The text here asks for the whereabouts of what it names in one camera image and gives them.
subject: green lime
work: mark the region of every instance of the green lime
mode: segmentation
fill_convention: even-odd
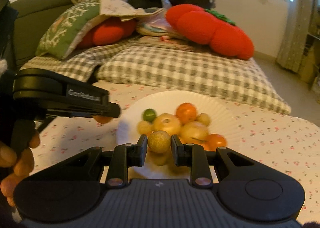
[[[142,114],[143,120],[149,121],[150,123],[152,123],[156,117],[157,113],[154,109],[146,109]]]

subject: white tablecloth with pink flowers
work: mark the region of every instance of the white tablecloth with pink flowers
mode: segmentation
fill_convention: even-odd
[[[132,84],[99,82],[110,91],[110,101],[125,111],[137,100],[166,91]],[[309,121],[258,107],[223,101],[241,133],[239,152],[298,180],[306,193],[298,221],[320,221],[320,128]],[[35,172],[93,146],[113,150],[119,119],[102,125],[93,119],[57,118],[42,133],[34,149]],[[129,177],[137,177],[133,170]]]

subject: floor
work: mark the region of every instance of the floor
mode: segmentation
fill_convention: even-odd
[[[316,102],[317,95],[309,90],[308,84],[301,81],[296,74],[268,60],[255,58],[255,61],[278,94],[291,106],[291,115],[309,120],[320,127],[320,104]]]

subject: checkered blanket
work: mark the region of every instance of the checkered blanket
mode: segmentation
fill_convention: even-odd
[[[79,53],[74,52],[67,60],[58,60],[50,55],[36,56],[24,64],[21,68],[39,68],[86,82],[97,66],[104,64],[109,58],[124,50],[128,46],[128,40],[116,44],[97,46]]]
[[[209,52],[130,46],[102,65],[97,78],[192,91],[278,113],[291,112],[253,59],[243,61]]]

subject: white logo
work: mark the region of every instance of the white logo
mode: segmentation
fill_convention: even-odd
[[[75,92],[73,90],[69,90],[68,94],[71,96],[76,96],[76,97],[84,98],[87,100],[100,101],[100,97],[91,96],[89,94],[85,94],[84,92]]]
[[[162,182],[156,183],[156,186],[157,186],[157,187],[161,187],[161,186],[163,186],[163,185],[164,185],[164,183],[162,183]]]

